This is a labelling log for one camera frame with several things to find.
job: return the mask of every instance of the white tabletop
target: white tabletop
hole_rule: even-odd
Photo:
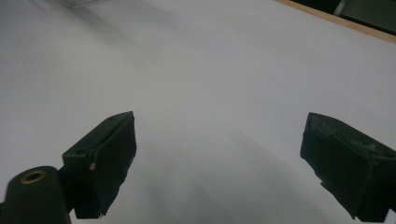
[[[306,116],[396,148],[395,86],[396,45],[274,1],[3,0],[0,192],[133,110],[119,197],[74,224],[360,223],[300,158]]]

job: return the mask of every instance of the black plastic part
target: black plastic part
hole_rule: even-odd
[[[105,215],[136,154],[134,113],[105,119],[63,154],[60,176],[77,218]]]
[[[36,167],[9,181],[0,223],[70,224],[58,171]]]
[[[353,218],[384,222],[396,208],[396,152],[344,122],[310,113],[301,157]]]

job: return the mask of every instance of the metal object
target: metal object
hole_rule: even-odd
[[[352,218],[384,222],[396,211],[396,152],[344,122],[310,113],[301,157]]]
[[[99,218],[118,195],[136,153],[134,114],[105,119],[63,154],[59,171],[41,166],[15,176],[0,203],[0,224],[69,224]]]

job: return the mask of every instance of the wooden trim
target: wooden trim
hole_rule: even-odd
[[[372,36],[375,36],[377,38],[384,39],[384,40],[386,40],[386,41],[388,41],[390,43],[396,44],[396,35],[390,35],[390,34],[382,32],[382,31],[378,31],[376,29],[373,29],[373,28],[358,24],[358,23],[353,22],[353,21],[347,21],[347,20],[344,20],[342,18],[336,17],[334,15],[331,15],[331,14],[328,14],[328,13],[313,9],[312,7],[306,7],[304,5],[292,2],[290,0],[276,0],[276,1],[279,2],[279,3],[285,4],[287,6],[290,6],[290,7],[295,7],[297,9],[300,9],[301,11],[307,12],[307,13],[309,13],[311,15],[314,15],[316,17],[322,18],[324,20],[332,21],[332,22],[338,23],[340,25],[343,25],[345,27],[348,27],[350,29],[365,33],[367,35],[372,35]]]

